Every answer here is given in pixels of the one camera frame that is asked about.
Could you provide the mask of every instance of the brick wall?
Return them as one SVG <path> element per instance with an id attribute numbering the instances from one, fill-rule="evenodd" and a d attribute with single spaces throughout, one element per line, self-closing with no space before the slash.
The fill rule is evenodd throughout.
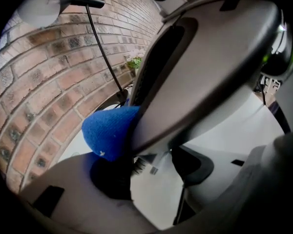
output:
<path id="1" fill-rule="evenodd" d="M 151 0 L 105 0 L 91 8 L 122 86 L 133 79 L 124 55 L 149 45 L 161 26 Z M 0 170 L 14 192 L 57 162 L 85 117 L 117 91 L 84 7 L 69 6 L 51 26 L 15 14 L 0 39 Z"/>

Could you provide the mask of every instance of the white lamp shade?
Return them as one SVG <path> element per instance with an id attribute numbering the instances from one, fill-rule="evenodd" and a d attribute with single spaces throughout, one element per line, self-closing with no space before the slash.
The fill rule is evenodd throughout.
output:
<path id="1" fill-rule="evenodd" d="M 23 21 L 40 28 L 51 25 L 58 18 L 60 10 L 60 0 L 24 0 L 18 8 L 18 14 Z"/>

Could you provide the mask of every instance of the white surface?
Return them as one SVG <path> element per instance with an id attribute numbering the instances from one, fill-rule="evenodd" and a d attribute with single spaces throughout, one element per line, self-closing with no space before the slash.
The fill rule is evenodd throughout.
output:
<path id="1" fill-rule="evenodd" d="M 18 8 L 20 18 L 37 27 L 51 25 L 59 16 L 60 0 L 25 0 Z"/>
<path id="2" fill-rule="evenodd" d="M 33 204 L 49 185 L 64 188 L 51 219 L 84 234 L 157 231 L 132 201 L 111 199 L 93 185 L 89 174 L 95 160 L 93 153 L 63 160 L 25 187 L 20 196 Z"/>
<path id="3" fill-rule="evenodd" d="M 155 175 L 147 165 L 140 175 L 131 178 L 131 197 L 138 210 L 158 229 L 172 226 L 177 215 L 183 182 L 171 161 L 165 156 Z"/>
<path id="4" fill-rule="evenodd" d="M 201 185 L 190 191 L 202 205 L 216 199 L 233 181 L 240 167 L 234 159 L 246 160 L 252 148 L 271 142 L 283 132 L 267 107 L 256 95 L 215 128 L 189 141 L 186 146 L 210 157 L 214 171 Z M 74 153 L 91 152 L 80 131 L 67 147 L 60 160 Z M 151 166 L 132 177 L 131 193 L 134 205 L 158 229 L 172 226 L 182 190 L 182 181 L 171 162 L 171 155 L 162 161 L 156 175 Z"/>
<path id="5" fill-rule="evenodd" d="M 90 147 L 88 147 L 87 143 L 84 140 L 84 136 L 82 131 L 80 130 L 76 136 L 73 138 L 73 140 L 70 142 L 68 147 L 65 149 L 64 153 L 60 157 L 59 162 L 62 160 L 65 160 L 67 158 L 70 158 L 72 156 L 91 153 Z"/>
<path id="6" fill-rule="evenodd" d="M 233 160 L 245 161 L 253 148 L 267 145 L 282 134 L 269 109 L 251 94 L 247 102 L 225 121 L 185 144 L 214 162 L 211 175 L 200 185 L 189 188 L 192 197 L 201 205 L 215 200 L 241 169 L 231 164 Z"/>

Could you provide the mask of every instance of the green leaves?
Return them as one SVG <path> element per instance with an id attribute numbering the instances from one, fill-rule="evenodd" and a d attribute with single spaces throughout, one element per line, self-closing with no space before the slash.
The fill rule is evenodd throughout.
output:
<path id="1" fill-rule="evenodd" d="M 132 58 L 131 61 L 127 61 L 126 63 L 129 68 L 138 69 L 140 68 L 141 62 L 142 62 L 141 57 L 134 57 Z"/>

